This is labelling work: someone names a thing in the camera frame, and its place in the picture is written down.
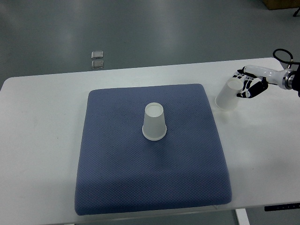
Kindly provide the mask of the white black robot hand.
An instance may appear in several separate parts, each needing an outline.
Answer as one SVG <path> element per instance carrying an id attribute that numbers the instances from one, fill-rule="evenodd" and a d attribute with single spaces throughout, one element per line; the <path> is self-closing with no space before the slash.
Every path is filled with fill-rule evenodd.
<path id="1" fill-rule="evenodd" d="M 233 78 L 238 78 L 243 83 L 241 91 L 236 96 L 239 98 L 254 98 L 267 90 L 269 85 L 291 90 L 295 74 L 296 72 L 290 68 L 276 71 L 253 65 L 244 66 L 233 75 Z"/>

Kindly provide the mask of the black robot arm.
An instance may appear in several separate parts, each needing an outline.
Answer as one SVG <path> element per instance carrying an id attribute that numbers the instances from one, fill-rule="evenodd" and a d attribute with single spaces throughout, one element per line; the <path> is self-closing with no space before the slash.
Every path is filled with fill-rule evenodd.
<path id="1" fill-rule="evenodd" d="M 300 96 L 300 65 L 296 71 L 293 71 L 293 78 L 290 78 L 291 81 L 291 88 L 294 91 L 297 91 L 298 96 Z"/>

